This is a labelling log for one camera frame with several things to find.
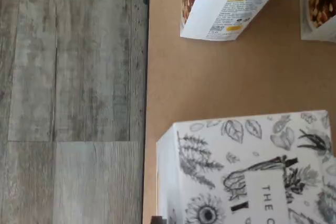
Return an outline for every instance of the brown cardboard surface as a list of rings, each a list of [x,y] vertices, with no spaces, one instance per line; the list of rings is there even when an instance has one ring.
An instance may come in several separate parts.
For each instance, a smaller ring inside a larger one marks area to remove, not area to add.
[[[173,122],[326,109],[336,129],[336,44],[300,40],[299,0],[270,0],[232,42],[180,38],[180,4],[150,0],[144,223]]]

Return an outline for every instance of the sunflower illustration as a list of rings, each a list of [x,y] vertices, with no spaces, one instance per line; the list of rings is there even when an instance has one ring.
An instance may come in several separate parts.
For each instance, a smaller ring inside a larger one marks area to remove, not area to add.
[[[222,200],[216,196],[200,194],[191,198],[186,212],[185,224],[223,224]]]

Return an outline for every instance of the black ink drawing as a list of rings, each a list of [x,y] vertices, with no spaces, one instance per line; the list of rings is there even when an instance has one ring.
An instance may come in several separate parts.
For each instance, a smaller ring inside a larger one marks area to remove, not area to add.
[[[244,129],[240,122],[228,120],[222,125],[222,135],[227,134],[232,140],[242,144],[244,138]]]
[[[331,142],[328,135],[318,132],[317,130],[309,130],[308,133],[300,130],[303,135],[299,137],[308,139],[312,144],[298,145],[300,148],[309,148],[317,151],[318,156],[322,157],[322,163],[327,162],[332,156]]]
[[[224,224],[225,212],[219,197],[200,194],[191,198],[185,209],[185,224]]]
[[[336,176],[336,164],[330,165],[325,171],[330,176]]]
[[[301,118],[304,119],[309,124],[312,124],[313,122],[317,120],[316,116],[314,116],[312,113],[309,113],[309,112],[302,112]]]
[[[239,157],[237,157],[235,154],[231,153],[231,152],[228,152],[226,154],[226,160],[228,160],[228,162],[230,164],[234,164],[234,163],[237,163],[240,161]]]
[[[285,171],[284,181],[287,204],[290,204],[294,200],[293,194],[301,195],[305,184],[301,182],[298,176],[298,169],[290,169],[289,172]]]
[[[273,125],[273,133],[277,134],[281,132],[289,121],[290,115],[282,115],[281,118]]]
[[[336,223],[336,188],[331,184],[323,187],[317,206],[326,223]]]
[[[247,132],[250,133],[252,136],[262,139],[263,131],[261,130],[260,124],[256,120],[253,119],[246,120],[245,128]]]
[[[286,130],[282,131],[280,136],[271,135],[270,138],[276,147],[289,151],[292,144],[294,143],[295,135],[294,131],[290,127],[286,127]]]
[[[193,123],[192,125],[190,125],[189,129],[191,132],[196,132],[201,130],[204,127],[203,123]]]
[[[283,169],[284,180],[286,179],[286,167],[290,167],[298,162],[297,158],[287,159],[286,156],[276,157],[268,161],[254,164],[246,169],[237,170],[230,173],[228,176],[223,176],[224,190],[230,193],[229,200],[240,199],[246,197],[246,184],[244,172],[251,170],[272,170]]]
[[[319,222],[305,216],[304,214],[298,214],[291,208],[288,208],[288,214],[292,224],[320,224]]]
[[[206,121],[206,127],[209,128],[209,127],[217,126],[220,124],[220,122],[221,120],[208,120]]]
[[[326,112],[323,117],[321,117],[321,122],[323,127],[327,130],[330,127],[329,113]]]
[[[215,188],[215,184],[203,173],[222,170],[223,165],[211,160],[211,152],[207,149],[208,143],[204,139],[192,135],[180,137],[177,133],[177,138],[179,140],[180,167],[183,173],[210,189]]]

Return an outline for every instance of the illustrated box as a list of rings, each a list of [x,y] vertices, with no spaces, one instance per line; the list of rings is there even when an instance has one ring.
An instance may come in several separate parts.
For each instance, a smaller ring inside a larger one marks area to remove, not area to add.
[[[336,223],[327,111],[177,122],[156,153],[168,223]]]
[[[268,0],[182,0],[180,36],[235,40]]]

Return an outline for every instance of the wooden floor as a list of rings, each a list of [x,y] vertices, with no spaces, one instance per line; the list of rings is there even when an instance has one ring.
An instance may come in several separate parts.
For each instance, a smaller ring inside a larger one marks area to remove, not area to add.
[[[141,223],[148,7],[0,0],[0,224]]]

